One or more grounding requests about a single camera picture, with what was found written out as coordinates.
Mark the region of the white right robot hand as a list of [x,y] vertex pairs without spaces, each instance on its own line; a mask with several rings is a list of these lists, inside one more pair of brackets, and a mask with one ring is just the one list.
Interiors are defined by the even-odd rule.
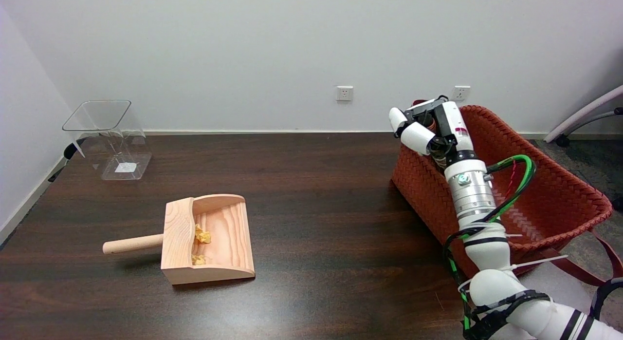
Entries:
[[441,170],[478,159],[459,106],[443,95],[416,101],[405,111],[392,108],[388,118],[395,138]]

